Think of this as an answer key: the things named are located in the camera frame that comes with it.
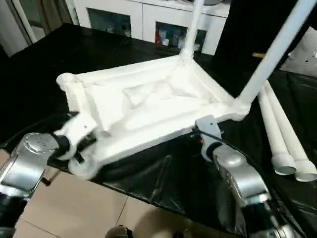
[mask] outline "black table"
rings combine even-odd
[[[158,44],[63,25],[0,65],[0,142],[44,119],[5,144],[4,148],[10,152],[25,132],[45,132],[61,125],[66,118],[63,115],[68,112],[66,96],[55,82],[61,73],[89,72],[178,53],[176,49]],[[245,72],[236,78],[227,73],[226,77],[219,77],[218,71],[212,68],[212,57],[196,54],[195,60],[233,96],[240,93],[252,74]],[[277,71],[270,82],[308,157],[316,165],[317,79]],[[223,138],[247,153],[276,189],[292,201],[289,209],[303,230],[314,237],[317,233],[316,182],[301,183],[292,176],[274,173],[257,100],[243,121],[225,121],[220,127],[224,131]],[[65,162],[51,161],[50,165],[67,172]],[[200,156],[195,135],[180,136],[108,165],[92,181],[207,226],[245,234],[244,221],[230,190],[213,164],[206,163]]]

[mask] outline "white cabinet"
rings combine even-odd
[[[179,38],[183,38],[186,34],[191,18],[192,13],[190,11],[144,4],[143,40],[157,42],[156,39],[162,32],[164,35],[172,34],[172,36],[168,37],[169,44],[171,44],[172,42],[170,41],[175,38],[175,41],[179,41]],[[225,22],[226,18],[224,17],[201,14],[196,42],[198,45],[201,45],[203,53],[214,55]]]
[[[182,47],[193,5],[164,0],[74,0],[79,24],[149,42]],[[230,3],[204,6],[196,47],[214,55]]]
[[[81,26],[143,39],[142,3],[128,0],[75,0],[74,3]]]

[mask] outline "cabinet door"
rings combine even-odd
[[[129,0],[75,0],[84,27],[142,40],[142,4]]]
[[[190,11],[144,4],[143,40],[182,48],[191,20]],[[214,55],[225,22],[224,17],[202,14],[195,40],[195,50]]]

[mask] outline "white pipe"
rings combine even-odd
[[[282,106],[280,105],[269,82],[265,83],[265,91],[269,98],[270,105],[273,109],[276,121],[282,132],[286,147],[296,164],[295,178],[301,182],[314,181],[317,179],[317,170],[315,165],[309,161],[304,148],[297,138],[297,135],[289,122]]]
[[[185,46],[181,52],[182,55],[188,56],[190,58],[192,58],[194,55],[194,44],[197,35],[200,15],[204,7],[204,2],[205,0],[195,0],[192,22],[187,29]]]
[[[238,99],[250,105],[301,29],[317,0],[298,0]]]
[[[272,151],[274,170],[278,175],[292,175],[296,172],[296,164],[293,157],[288,153],[264,88],[262,88],[258,98],[267,138]]]

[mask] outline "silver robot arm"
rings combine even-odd
[[[198,119],[196,127],[203,140],[202,156],[214,162],[230,186],[244,216],[247,236],[295,238],[293,228],[277,210],[260,174],[248,164],[244,155],[215,139],[221,138],[215,119],[212,116]]]
[[[13,237],[15,224],[43,179],[51,157],[73,158],[77,145],[97,127],[78,114],[52,134],[26,134],[0,169],[0,238]]]

